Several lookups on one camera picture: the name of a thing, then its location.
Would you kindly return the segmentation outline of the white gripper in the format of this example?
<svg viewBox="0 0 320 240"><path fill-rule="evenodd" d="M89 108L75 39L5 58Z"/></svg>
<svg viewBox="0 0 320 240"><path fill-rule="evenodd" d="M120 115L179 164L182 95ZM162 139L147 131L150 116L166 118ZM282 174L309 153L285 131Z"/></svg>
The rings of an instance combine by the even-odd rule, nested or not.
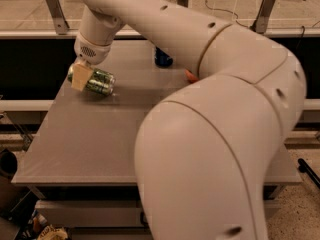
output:
<svg viewBox="0 0 320 240"><path fill-rule="evenodd" d="M81 33L77 34L74 51L79 59L86 61L89 64L100 64L106 59L110 50L111 45L96 45L86 40ZM73 71L71 87L78 91L82 91L90 80L93 69L80 63L73 64L71 68Z"/></svg>

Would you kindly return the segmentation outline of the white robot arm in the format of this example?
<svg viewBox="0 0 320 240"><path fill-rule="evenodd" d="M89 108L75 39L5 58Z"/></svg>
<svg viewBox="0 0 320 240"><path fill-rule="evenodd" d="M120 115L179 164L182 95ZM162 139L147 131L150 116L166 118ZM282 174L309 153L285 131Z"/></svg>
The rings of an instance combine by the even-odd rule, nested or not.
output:
<svg viewBox="0 0 320 240"><path fill-rule="evenodd" d="M82 0L77 40L104 59L128 25L191 71L136 137L137 185L154 240L268 240L265 175L301 116L306 79L287 48L164 0Z"/></svg>

